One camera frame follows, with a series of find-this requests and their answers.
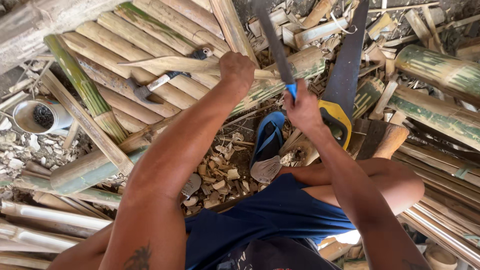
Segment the hammer head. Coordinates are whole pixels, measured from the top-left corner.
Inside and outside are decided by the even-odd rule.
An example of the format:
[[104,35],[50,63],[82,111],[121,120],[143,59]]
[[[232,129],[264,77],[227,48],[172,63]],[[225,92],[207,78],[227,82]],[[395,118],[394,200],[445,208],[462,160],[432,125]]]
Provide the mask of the hammer head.
[[146,86],[138,85],[134,78],[127,79],[127,84],[133,90],[135,96],[145,104],[158,104],[157,102],[149,101],[147,97],[152,94]]

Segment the blue flip-flop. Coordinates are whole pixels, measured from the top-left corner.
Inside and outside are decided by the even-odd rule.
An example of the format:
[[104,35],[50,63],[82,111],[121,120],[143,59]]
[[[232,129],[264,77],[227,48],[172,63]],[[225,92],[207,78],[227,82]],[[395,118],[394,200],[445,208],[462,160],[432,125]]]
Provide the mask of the blue flip-flop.
[[[267,139],[265,139],[265,126],[271,122],[275,126],[275,132],[273,132]],[[253,164],[258,160],[258,154],[268,145],[274,138],[274,136],[278,136],[278,140],[280,141],[280,147],[283,145],[283,136],[282,136],[282,128],[283,123],[285,122],[285,116],[280,111],[273,111],[267,114],[260,125],[258,126],[257,130],[257,141],[255,142],[254,151],[252,154],[252,158],[250,159],[250,169],[252,168]]]

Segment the person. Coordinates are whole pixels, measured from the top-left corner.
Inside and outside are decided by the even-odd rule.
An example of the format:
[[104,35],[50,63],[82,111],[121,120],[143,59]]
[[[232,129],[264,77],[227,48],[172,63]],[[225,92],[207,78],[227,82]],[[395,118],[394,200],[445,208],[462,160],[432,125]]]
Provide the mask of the person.
[[390,160],[354,161],[302,79],[295,101],[284,93],[284,106],[322,163],[280,165],[285,119],[272,112],[260,124],[251,163],[252,177],[270,185],[221,214],[203,209],[184,219],[180,204],[198,188],[192,172],[247,95],[255,66],[228,52],[220,69],[218,85],[177,115],[137,162],[115,222],[59,254],[49,269],[336,270],[315,243],[354,229],[371,270],[430,269],[395,217],[423,196],[421,178]]

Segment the saw blade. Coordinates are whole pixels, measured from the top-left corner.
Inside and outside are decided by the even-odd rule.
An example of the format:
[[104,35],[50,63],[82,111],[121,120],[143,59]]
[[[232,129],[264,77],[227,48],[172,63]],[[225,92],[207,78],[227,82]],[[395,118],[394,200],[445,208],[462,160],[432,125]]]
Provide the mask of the saw blade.
[[345,37],[322,96],[322,100],[340,105],[350,121],[352,121],[353,103],[357,93],[368,7],[368,0],[362,0],[355,9],[351,26],[348,29],[351,32],[356,28],[356,31]]
[[282,81],[284,81],[287,85],[295,83],[290,70],[290,65],[288,64],[287,57],[285,55],[285,51],[283,50],[283,44],[276,36],[275,29],[273,28],[270,17],[268,16],[265,0],[253,0],[252,5],[255,14],[260,20],[260,25],[267,36],[268,45],[275,59],[276,67],[280,72]]

